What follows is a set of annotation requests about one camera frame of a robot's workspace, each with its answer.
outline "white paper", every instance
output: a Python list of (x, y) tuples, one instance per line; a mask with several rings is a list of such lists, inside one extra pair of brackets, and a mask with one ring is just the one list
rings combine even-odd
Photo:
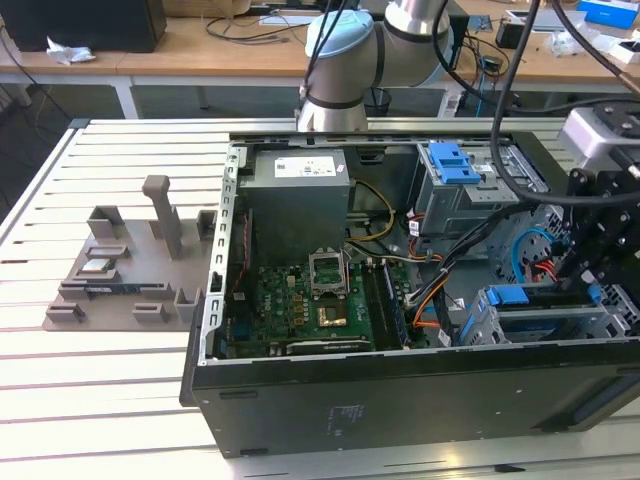
[(63, 65), (69, 66), (72, 63), (90, 62), (96, 59), (88, 47), (66, 47), (54, 42), (49, 37), (47, 37), (47, 42), (49, 42), (47, 55)]

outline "wire bundle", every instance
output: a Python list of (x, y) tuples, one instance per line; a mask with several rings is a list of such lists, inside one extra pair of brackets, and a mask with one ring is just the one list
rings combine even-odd
[(530, 203), (518, 203), (504, 207), (460, 237), (438, 264), (437, 274), (434, 278), (409, 296), (410, 303), (420, 302), (420, 306), (414, 315), (413, 326), (420, 327), (421, 324), (424, 323), (421, 318), (427, 304), (434, 299), (434, 296), (444, 287), (444, 284), (449, 278), (451, 268), (453, 268), (460, 258), (466, 255), (472, 247), (486, 240), (500, 222), (509, 218), (511, 215), (530, 211), (532, 208), (535, 208), (535, 205)]

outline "black box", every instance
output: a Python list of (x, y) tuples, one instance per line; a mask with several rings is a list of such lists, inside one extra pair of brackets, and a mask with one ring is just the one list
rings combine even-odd
[(167, 26), (162, 0), (0, 0), (7, 32), (22, 52), (56, 43), (92, 50), (153, 52)]

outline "gray plastic part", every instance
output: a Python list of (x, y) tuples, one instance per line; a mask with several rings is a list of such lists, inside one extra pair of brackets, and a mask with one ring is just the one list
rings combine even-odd
[(169, 320), (169, 315), (162, 303), (136, 303), (131, 311), (139, 322), (164, 323)]
[(171, 285), (168, 283), (161, 287), (144, 287), (140, 289), (142, 296), (148, 300), (168, 300), (174, 297)]
[[(181, 222), (179, 259), (169, 257), (165, 241), (154, 238), (146, 220), (114, 225), (117, 239), (91, 235), (60, 286), (52, 304), (55, 308), (47, 311), (43, 327), (67, 331), (188, 331), (193, 310), (200, 302), (204, 304), (216, 213), (198, 218)], [(105, 273), (78, 275), (89, 257), (113, 258), (115, 264)], [(145, 310), (144, 305), (149, 304), (162, 308)], [(78, 310), (69, 311), (68, 305), (77, 305)], [(143, 305), (142, 310), (136, 305)]]
[(203, 303), (204, 295), (202, 294), (202, 290), (196, 290), (194, 301), (189, 302), (184, 295), (184, 290), (180, 288), (176, 293), (176, 298), (173, 302), (173, 306), (178, 312), (180, 320), (182, 320), (186, 324), (190, 324), (196, 319), (196, 314), (201, 310)]
[(47, 317), (54, 323), (80, 323), (84, 316), (77, 303), (52, 303), (47, 309)]
[(114, 268), (107, 270), (104, 273), (81, 273), (80, 269), (76, 270), (76, 274), (71, 277), (72, 281), (77, 282), (118, 282), (120, 281), (120, 274)]
[(171, 258), (176, 259), (180, 257), (182, 250), (180, 218), (176, 208), (169, 203), (167, 193), (169, 192), (170, 184), (169, 177), (166, 175), (149, 175), (142, 185), (142, 193), (153, 202), (162, 237), (167, 242), (169, 255)]
[(90, 245), (86, 249), (85, 256), (91, 258), (124, 258), (129, 256), (129, 248), (126, 245)]
[(96, 238), (116, 238), (114, 225), (123, 225), (118, 207), (96, 207), (87, 220)]

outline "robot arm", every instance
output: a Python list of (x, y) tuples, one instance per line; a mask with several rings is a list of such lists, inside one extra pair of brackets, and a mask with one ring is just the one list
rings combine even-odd
[[(383, 22), (362, 11), (331, 12), (326, 22), (336, 26), (312, 65), (298, 131), (366, 131), (364, 92), (370, 87), (410, 87), (440, 68), (431, 42), (445, 49), (449, 18), (445, 14), (438, 38), (431, 35), (437, 0), (395, 0)], [(306, 52), (312, 56), (322, 40), (322, 17), (310, 25)]]

